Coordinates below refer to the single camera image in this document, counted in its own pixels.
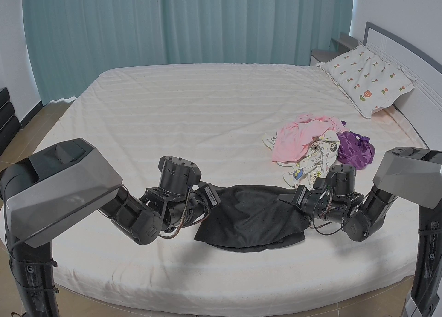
tile floor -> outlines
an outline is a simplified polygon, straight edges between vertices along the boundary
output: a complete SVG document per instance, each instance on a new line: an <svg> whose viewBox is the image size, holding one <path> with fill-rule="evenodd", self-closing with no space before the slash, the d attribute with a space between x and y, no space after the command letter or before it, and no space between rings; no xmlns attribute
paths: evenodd
<svg viewBox="0 0 442 317"><path fill-rule="evenodd" d="M46 133L63 115L69 103L50 103L15 136L0 156L0 171L10 164L31 155ZM356 296L320 309L287 315L290 317L399 317L406 293L412 286L412 277L399 283ZM60 287L57 296L61 317L179 317L179 315L129 309L86 298ZM23 307L8 265L8 254L0 242L0 317L9 317L11 312L22 313Z"/></svg>

pillow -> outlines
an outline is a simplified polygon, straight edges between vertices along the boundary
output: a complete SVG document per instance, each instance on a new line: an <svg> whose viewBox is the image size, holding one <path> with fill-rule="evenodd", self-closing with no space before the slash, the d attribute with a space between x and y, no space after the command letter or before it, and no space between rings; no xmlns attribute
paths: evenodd
<svg viewBox="0 0 442 317"><path fill-rule="evenodd" d="M391 106L414 86L399 66L382 60L364 45L321 64L365 118Z"/></svg>

white bed sheet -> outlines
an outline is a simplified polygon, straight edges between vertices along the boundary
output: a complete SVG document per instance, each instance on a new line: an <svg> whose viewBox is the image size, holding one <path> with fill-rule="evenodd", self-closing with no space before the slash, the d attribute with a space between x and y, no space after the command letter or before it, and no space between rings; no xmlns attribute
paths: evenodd
<svg viewBox="0 0 442 317"><path fill-rule="evenodd" d="M359 171L367 193L386 150L417 146L385 111L363 119L317 67L169 65L104 72L68 108L37 150L71 138L95 145L132 195L158 185L163 155L198 164L218 186L287 187L261 136L313 112L337 116L371 138L373 164ZM345 233L260 253L232 253L193 240L139 246L98 212L53 241L55 282L108 303L214 316L288 314L385 287L414 272L417 205L398 199L365 242Z"/></svg>

wall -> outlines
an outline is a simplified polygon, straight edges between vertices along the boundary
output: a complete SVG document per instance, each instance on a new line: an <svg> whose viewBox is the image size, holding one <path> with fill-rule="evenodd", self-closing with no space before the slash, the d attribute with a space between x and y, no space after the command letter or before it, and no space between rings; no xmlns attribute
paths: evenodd
<svg viewBox="0 0 442 317"><path fill-rule="evenodd" d="M442 63L442 0L355 0L350 34L362 41L367 21Z"/></svg>
<svg viewBox="0 0 442 317"><path fill-rule="evenodd" d="M40 102L29 62L22 0L0 0L0 87L6 86L21 121Z"/></svg>

purple satin fabric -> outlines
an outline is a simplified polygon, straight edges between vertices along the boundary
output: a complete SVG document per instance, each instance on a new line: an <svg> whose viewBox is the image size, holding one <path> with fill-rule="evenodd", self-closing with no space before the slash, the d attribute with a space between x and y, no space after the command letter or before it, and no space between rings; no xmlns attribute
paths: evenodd
<svg viewBox="0 0 442 317"><path fill-rule="evenodd" d="M339 133L338 138L341 141L338 160L342 164L353 165L357 170L361 170L373 162L375 150L370 144L370 138L351 131Z"/></svg>

